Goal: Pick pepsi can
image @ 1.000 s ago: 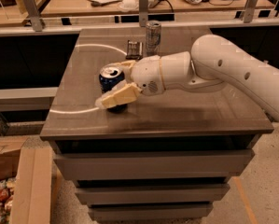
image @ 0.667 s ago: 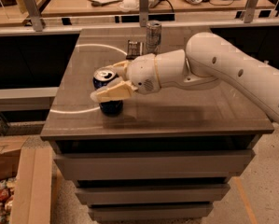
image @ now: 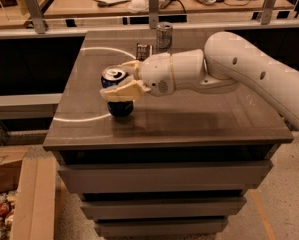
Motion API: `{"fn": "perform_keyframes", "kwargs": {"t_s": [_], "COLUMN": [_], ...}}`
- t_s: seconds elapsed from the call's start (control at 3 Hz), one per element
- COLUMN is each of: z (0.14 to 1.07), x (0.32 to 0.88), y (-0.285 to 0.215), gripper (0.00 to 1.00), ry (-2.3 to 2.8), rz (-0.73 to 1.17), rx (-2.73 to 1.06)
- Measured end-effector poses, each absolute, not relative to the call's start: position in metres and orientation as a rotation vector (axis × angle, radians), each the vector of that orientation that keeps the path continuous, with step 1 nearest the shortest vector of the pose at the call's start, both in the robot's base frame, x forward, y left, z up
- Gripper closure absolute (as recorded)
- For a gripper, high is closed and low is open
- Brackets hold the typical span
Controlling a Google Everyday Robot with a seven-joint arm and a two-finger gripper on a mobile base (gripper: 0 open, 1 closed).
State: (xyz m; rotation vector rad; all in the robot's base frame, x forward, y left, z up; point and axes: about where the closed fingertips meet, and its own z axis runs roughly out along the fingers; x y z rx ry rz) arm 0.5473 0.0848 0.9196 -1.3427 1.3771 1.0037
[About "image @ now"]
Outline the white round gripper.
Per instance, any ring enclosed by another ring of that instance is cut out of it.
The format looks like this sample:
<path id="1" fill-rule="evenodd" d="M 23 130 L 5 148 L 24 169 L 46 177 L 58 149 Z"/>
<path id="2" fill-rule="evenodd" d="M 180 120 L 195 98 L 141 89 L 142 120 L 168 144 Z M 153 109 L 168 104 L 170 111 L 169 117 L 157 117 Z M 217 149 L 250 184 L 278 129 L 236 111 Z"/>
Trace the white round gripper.
<path id="1" fill-rule="evenodd" d="M 164 96 L 173 93 L 171 73 L 171 55 L 155 54 L 142 63 L 132 60 L 120 64 L 127 83 L 100 90 L 101 96 L 108 102 L 127 102 L 142 98 L 147 92 L 153 96 Z"/>

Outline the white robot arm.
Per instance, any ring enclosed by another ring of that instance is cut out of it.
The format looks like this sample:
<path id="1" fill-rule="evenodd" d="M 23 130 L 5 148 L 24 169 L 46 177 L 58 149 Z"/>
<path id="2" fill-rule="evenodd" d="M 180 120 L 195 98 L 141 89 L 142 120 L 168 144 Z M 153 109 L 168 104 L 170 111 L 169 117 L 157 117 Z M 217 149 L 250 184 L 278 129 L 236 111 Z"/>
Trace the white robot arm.
<path id="1" fill-rule="evenodd" d="M 100 90 L 108 102 L 134 101 L 145 94 L 171 95 L 189 89 L 226 93 L 242 83 L 299 130 L 299 71 L 273 59 L 230 32 L 211 35 L 203 49 L 154 54 L 103 70 L 117 83 Z"/>

